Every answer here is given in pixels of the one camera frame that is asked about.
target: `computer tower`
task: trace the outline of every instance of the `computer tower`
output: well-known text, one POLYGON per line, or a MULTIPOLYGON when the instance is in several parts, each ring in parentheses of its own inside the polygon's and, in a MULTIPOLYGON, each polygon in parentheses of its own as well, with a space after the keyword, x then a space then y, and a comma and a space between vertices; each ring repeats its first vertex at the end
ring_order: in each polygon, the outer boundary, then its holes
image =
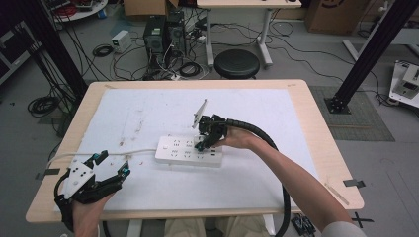
POLYGON ((172 56, 183 57, 186 56, 186 41, 185 41, 185 18, 184 12, 172 11, 167 17, 167 27, 170 36, 170 41, 173 45, 172 56))
POLYGON ((145 49, 149 58, 149 68, 166 69, 170 64, 171 57, 166 16, 150 16, 145 26, 143 38, 145 49))

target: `robotic hand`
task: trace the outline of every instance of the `robotic hand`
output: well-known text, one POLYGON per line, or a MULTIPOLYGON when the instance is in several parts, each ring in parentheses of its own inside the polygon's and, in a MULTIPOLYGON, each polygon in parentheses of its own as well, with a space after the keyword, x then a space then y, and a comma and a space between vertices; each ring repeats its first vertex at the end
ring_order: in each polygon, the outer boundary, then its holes
POLYGON ((73 160, 67 172, 56 183, 54 200, 61 211, 61 221, 70 231, 73 231, 72 202, 74 200, 83 204, 93 203, 123 187, 122 184, 130 173, 128 161, 118 169, 115 176, 104 181, 95 181, 94 164, 99 165, 107 157, 108 151, 105 150, 101 154, 93 154, 84 163, 73 160), (58 188, 65 179, 68 179, 68 182, 64 184, 63 194, 59 195, 58 188))

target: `floor mat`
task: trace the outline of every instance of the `floor mat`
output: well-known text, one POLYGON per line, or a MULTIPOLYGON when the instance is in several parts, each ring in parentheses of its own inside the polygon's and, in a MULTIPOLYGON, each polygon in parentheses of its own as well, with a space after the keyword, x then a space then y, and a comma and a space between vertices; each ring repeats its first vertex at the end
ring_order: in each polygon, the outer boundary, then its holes
POLYGON ((332 98, 337 87, 309 87, 335 140, 394 141, 367 95, 357 92, 348 107, 350 115, 330 114, 324 98, 332 98))

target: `black stool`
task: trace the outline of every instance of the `black stool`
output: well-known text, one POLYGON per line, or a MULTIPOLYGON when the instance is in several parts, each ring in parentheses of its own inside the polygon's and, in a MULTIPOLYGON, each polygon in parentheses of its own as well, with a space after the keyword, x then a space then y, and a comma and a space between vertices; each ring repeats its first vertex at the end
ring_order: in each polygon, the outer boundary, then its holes
POLYGON ((220 53, 213 63, 215 71, 227 79, 255 78, 260 68, 258 57, 243 49, 230 49, 220 53))

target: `power outlet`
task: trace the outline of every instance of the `power outlet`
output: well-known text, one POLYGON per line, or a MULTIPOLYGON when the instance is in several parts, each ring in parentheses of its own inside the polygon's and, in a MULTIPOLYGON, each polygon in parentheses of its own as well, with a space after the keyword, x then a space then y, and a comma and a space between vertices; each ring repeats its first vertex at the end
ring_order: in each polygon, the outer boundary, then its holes
POLYGON ((195 148, 194 137, 162 136, 155 158, 163 164, 221 167, 222 148, 199 152, 195 148))

